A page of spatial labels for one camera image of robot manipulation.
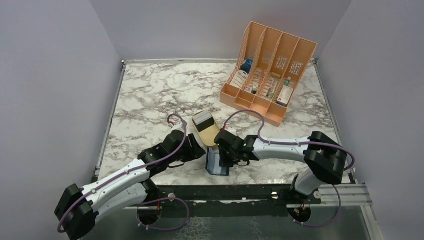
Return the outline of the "blue leather card holder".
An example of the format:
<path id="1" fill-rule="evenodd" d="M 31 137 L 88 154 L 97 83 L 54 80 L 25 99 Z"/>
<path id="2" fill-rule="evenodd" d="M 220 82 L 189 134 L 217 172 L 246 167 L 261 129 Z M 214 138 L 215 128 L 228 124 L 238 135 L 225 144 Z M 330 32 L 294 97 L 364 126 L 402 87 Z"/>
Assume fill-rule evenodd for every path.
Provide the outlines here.
<path id="1" fill-rule="evenodd" d="M 229 176 L 230 168 L 220 166 L 220 153 L 218 148 L 207 147 L 206 171 L 212 176 Z"/>

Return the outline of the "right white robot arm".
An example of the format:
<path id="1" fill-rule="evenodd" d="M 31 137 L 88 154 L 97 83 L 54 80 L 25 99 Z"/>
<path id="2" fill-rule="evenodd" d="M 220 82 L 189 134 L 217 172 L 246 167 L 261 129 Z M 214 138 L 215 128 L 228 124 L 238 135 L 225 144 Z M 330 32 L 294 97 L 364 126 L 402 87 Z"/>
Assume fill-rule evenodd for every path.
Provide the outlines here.
<path id="1" fill-rule="evenodd" d="M 303 138 L 275 139 L 259 135 L 240 138 L 222 129 L 214 143 L 218 146 L 221 167 L 267 159 L 305 163 L 308 168 L 295 176 L 288 190 L 289 199 L 296 204 L 322 185 L 341 184 L 348 156 L 338 143 L 320 131 Z"/>

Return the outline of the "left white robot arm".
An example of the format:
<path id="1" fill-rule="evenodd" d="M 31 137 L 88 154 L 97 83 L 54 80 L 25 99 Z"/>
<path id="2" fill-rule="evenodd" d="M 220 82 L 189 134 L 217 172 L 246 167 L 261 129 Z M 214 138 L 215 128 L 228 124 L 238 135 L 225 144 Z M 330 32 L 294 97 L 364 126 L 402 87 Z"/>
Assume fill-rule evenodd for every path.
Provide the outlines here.
<path id="1" fill-rule="evenodd" d="M 55 210 L 59 224 L 57 231 L 65 233 L 71 240 L 87 235 L 102 215 L 112 212 L 112 200 L 121 193 L 136 190 L 144 205 L 157 200 L 157 191 L 143 186 L 151 177 L 164 172 L 174 162 L 190 162 L 206 154 L 194 134 L 183 130 L 172 130 L 163 142 L 143 150 L 131 163 L 97 182 L 79 187 L 68 186 Z"/>

